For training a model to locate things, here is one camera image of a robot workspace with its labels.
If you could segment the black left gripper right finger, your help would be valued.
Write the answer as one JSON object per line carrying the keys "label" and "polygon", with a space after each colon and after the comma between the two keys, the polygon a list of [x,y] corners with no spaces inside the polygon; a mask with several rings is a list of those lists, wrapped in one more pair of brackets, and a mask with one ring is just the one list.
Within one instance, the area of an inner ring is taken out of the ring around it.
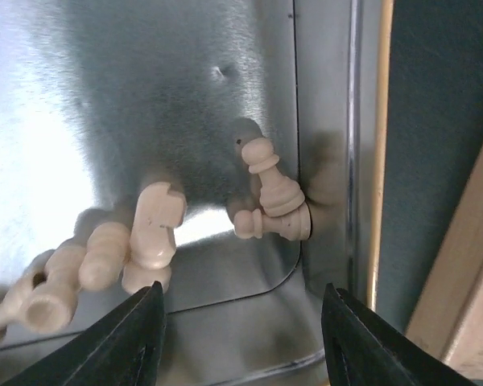
{"label": "black left gripper right finger", "polygon": [[483,376],[483,285],[435,284],[402,334],[327,284],[321,326],[332,385],[470,385]]}

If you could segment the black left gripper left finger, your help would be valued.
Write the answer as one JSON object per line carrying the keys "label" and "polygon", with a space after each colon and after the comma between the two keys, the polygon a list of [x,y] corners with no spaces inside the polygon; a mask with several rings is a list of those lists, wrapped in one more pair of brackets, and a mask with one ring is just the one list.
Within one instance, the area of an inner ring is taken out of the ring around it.
{"label": "black left gripper left finger", "polygon": [[156,281],[5,385],[154,385],[166,313]]}

